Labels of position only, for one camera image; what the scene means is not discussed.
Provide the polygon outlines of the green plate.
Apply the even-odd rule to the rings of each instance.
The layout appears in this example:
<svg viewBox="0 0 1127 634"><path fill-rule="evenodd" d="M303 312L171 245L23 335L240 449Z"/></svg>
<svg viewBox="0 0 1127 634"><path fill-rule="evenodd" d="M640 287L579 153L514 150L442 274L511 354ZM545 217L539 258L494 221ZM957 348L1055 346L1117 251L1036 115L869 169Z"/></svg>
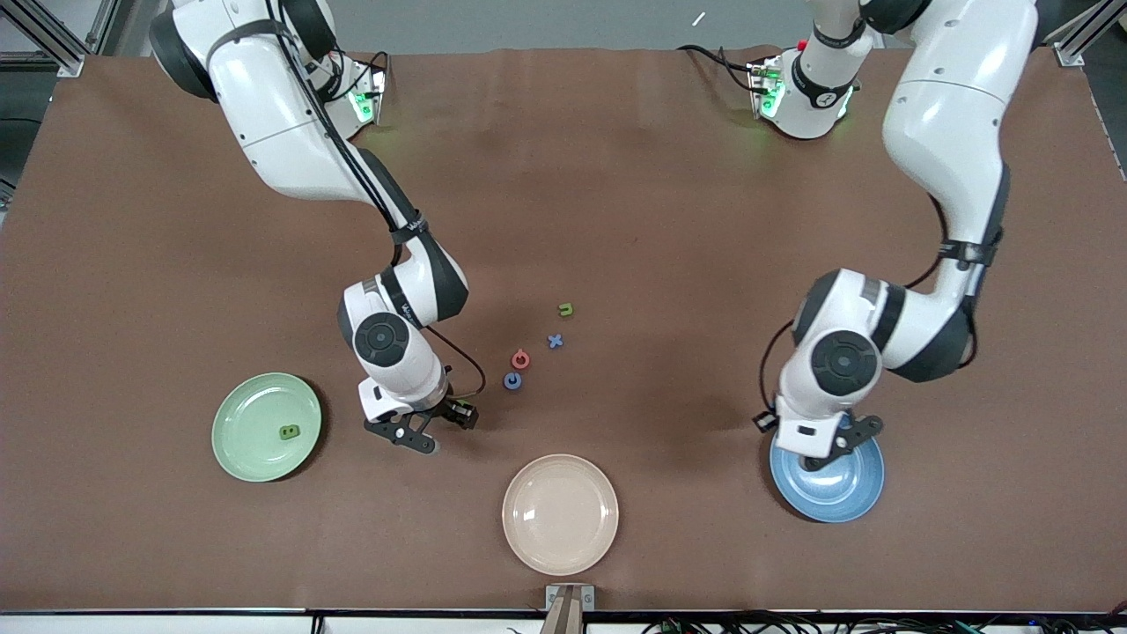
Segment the green plate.
<svg viewBox="0 0 1127 634"><path fill-rule="evenodd" d="M218 407L210 444L218 465L232 477L266 483L287 477L313 456L323 413L313 387L289 373L245 379ZM282 440L278 429L298 425L301 434Z"/></svg>

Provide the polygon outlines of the beige plate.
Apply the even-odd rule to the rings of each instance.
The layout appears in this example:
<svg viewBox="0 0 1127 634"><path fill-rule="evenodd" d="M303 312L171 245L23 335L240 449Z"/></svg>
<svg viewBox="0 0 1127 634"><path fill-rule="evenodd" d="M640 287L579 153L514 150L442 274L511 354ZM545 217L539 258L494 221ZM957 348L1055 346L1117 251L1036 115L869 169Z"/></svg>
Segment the beige plate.
<svg viewBox="0 0 1127 634"><path fill-rule="evenodd" d="M620 503L607 474L574 454L548 454L512 477L502 529L512 553L540 574L577 575L611 550Z"/></svg>

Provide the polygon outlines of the aluminium frame profile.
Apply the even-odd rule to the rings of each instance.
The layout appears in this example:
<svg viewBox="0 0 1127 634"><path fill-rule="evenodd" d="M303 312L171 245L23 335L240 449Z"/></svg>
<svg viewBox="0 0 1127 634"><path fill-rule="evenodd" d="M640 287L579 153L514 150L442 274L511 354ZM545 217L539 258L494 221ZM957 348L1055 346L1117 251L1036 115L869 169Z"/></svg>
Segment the aluminium frame profile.
<svg viewBox="0 0 1127 634"><path fill-rule="evenodd" d="M92 55L92 50L39 0L0 0L0 14L57 65L59 77L81 75L85 57Z"/></svg>
<svg viewBox="0 0 1127 634"><path fill-rule="evenodd" d="M1040 44L1053 51L1061 66L1083 66L1083 53L1113 26L1121 26L1124 19L1127 0L1095 0L1085 11L1042 36Z"/></svg>

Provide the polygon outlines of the blue plate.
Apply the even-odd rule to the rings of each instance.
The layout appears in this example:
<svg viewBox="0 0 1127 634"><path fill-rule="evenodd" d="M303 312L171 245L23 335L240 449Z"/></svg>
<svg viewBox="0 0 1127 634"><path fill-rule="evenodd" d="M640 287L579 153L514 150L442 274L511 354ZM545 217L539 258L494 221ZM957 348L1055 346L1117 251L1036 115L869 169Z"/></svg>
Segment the blue plate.
<svg viewBox="0 0 1127 634"><path fill-rule="evenodd" d="M818 523L849 523L869 514L884 492L886 467L870 440L818 472L804 470L804 456L771 441L769 468L777 492L797 514Z"/></svg>

